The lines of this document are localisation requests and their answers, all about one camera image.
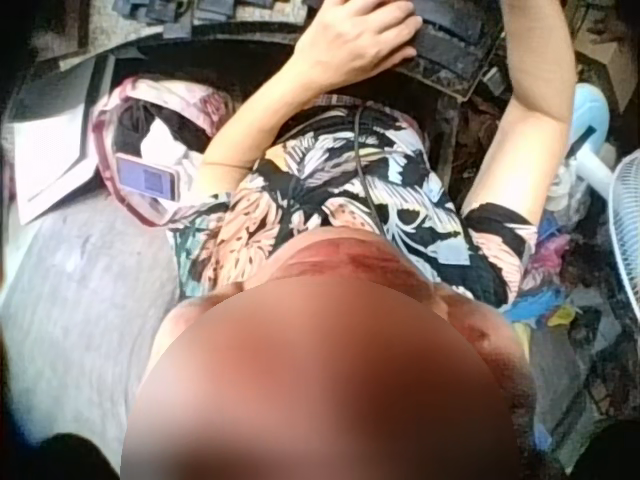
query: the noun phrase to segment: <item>fingers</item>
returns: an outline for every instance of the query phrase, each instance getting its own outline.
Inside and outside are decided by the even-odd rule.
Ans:
[[[389,0],[347,0],[345,9],[349,10],[353,15],[367,15],[373,12],[381,3],[388,1]]]
[[[405,60],[409,60],[415,57],[418,54],[416,49],[410,45],[405,45],[404,47],[400,47],[397,51],[393,52],[387,58],[385,58],[380,65],[376,67],[374,75],[377,75],[385,70],[389,70],[390,68],[395,67],[400,62]]]
[[[368,21],[377,32],[384,32],[404,22],[415,11],[413,3],[397,1],[388,3],[368,16]]]
[[[383,45],[387,45],[387,54],[394,51],[396,48],[404,45],[418,33],[422,27],[422,18],[418,16],[411,16],[407,18],[400,25],[390,28],[386,32],[380,34],[380,41]]]

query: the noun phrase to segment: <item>gray floor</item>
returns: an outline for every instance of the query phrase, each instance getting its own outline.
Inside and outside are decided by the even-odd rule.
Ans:
[[[0,308],[10,403],[27,439],[76,433],[119,469],[127,411],[176,285],[165,232],[104,192],[41,220]]]

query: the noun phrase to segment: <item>hand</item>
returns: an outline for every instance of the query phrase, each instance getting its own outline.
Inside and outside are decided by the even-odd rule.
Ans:
[[[325,0],[289,61],[316,94],[373,77],[416,56],[422,26],[405,0]]]

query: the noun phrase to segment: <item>pink bag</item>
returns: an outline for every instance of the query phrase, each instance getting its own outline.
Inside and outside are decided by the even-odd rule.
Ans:
[[[92,133],[98,167],[107,188],[118,203],[142,224],[150,227],[174,224],[210,205],[209,202],[183,200],[164,202],[156,198],[124,189],[120,186],[113,149],[113,137],[118,116],[131,104],[143,100],[174,110],[200,126],[213,137],[232,113],[228,95],[212,87],[178,80],[149,80],[129,78],[103,99],[95,108]],[[190,165],[193,171],[196,165]]]

